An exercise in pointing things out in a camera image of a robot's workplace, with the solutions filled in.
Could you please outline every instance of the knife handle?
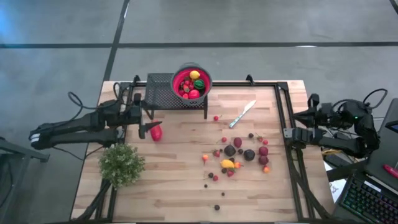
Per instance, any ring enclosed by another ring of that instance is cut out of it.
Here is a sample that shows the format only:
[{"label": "knife handle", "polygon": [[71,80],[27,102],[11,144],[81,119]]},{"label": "knife handle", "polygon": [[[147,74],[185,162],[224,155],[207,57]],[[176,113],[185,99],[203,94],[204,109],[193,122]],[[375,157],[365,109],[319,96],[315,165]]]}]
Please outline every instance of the knife handle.
[{"label": "knife handle", "polygon": [[241,119],[241,117],[242,117],[243,115],[244,115],[244,113],[242,113],[242,114],[239,115],[234,121],[232,121],[232,123],[229,124],[229,128],[232,128],[232,127],[236,124],[236,122],[238,122],[239,119]]}]

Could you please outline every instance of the green watermelon toy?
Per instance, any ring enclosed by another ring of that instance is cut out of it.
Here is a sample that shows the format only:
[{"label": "green watermelon toy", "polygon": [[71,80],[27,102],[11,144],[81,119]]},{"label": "green watermelon toy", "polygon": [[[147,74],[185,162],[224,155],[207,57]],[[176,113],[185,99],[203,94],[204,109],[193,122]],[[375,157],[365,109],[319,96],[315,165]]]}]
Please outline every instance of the green watermelon toy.
[{"label": "green watermelon toy", "polygon": [[202,90],[205,88],[205,82],[203,80],[195,80],[193,82],[193,87],[197,90]]}]

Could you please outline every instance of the green plant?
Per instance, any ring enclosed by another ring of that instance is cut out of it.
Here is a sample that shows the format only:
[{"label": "green plant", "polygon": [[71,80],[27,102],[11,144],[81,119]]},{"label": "green plant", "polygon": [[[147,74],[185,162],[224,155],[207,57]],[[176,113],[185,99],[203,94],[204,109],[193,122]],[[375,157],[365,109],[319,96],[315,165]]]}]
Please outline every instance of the green plant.
[{"label": "green plant", "polygon": [[114,187],[134,183],[145,170],[145,159],[138,155],[137,148],[127,144],[115,144],[107,148],[99,158],[102,178],[109,180]]}]

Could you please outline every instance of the wooden table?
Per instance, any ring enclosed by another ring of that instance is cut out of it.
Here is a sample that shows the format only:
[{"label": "wooden table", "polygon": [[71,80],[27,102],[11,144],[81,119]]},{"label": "wooden table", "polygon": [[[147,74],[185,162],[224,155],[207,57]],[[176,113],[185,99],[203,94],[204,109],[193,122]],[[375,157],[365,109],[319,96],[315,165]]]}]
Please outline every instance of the wooden table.
[{"label": "wooden table", "polygon": [[[104,82],[99,102],[114,98],[114,82]],[[301,80],[288,81],[294,112],[307,109],[307,93]],[[136,88],[144,94],[144,88]],[[243,118],[229,129],[228,125],[251,100],[257,103]],[[284,95],[286,122],[290,125]],[[273,88],[269,87],[213,87],[208,95],[208,119],[203,111],[156,111],[155,119],[163,121],[163,138],[155,143],[150,134],[138,138],[137,125],[130,125],[126,143],[138,147],[146,158],[146,170],[141,179],[130,187],[118,189],[114,209],[115,222],[272,222],[296,221],[284,142]],[[213,121],[214,115],[222,117]],[[236,161],[244,167],[232,177],[221,173],[220,158],[212,150],[224,148],[235,137],[243,139],[243,149],[258,151],[262,144],[248,138],[249,133],[264,136],[269,145],[269,167],[263,173],[258,156],[246,162],[242,155]],[[229,140],[222,143],[225,136]],[[90,144],[87,153],[96,149]],[[101,183],[98,156],[92,154],[84,162],[73,207],[72,218],[79,216],[98,193]],[[203,165],[201,156],[210,159]],[[319,202],[333,210],[325,167],[318,147],[303,151],[308,182]],[[220,177],[217,182],[208,178],[212,172]],[[307,209],[303,192],[300,198],[304,214]]]}]

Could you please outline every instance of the gray floor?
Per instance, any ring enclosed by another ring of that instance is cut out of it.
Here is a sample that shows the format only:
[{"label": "gray floor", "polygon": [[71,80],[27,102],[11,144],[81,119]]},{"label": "gray floor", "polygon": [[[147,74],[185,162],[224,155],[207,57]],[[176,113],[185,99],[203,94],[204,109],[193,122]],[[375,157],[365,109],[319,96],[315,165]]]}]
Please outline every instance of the gray floor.
[{"label": "gray floor", "polygon": [[[0,0],[0,44],[112,43],[123,0]],[[398,15],[388,0],[246,0],[130,2],[122,32],[129,42],[398,41]],[[74,91],[95,105],[110,49],[0,49],[0,136],[29,147],[30,130],[68,119]],[[305,81],[323,102],[363,99],[375,88],[398,97],[398,47],[119,49],[111,80],[145,79],[197,62],[215,80]],[[62,146],[83,156],[86,145]],[[81,161],[45,150],[31,163],[13,223],[68,220]]]}]

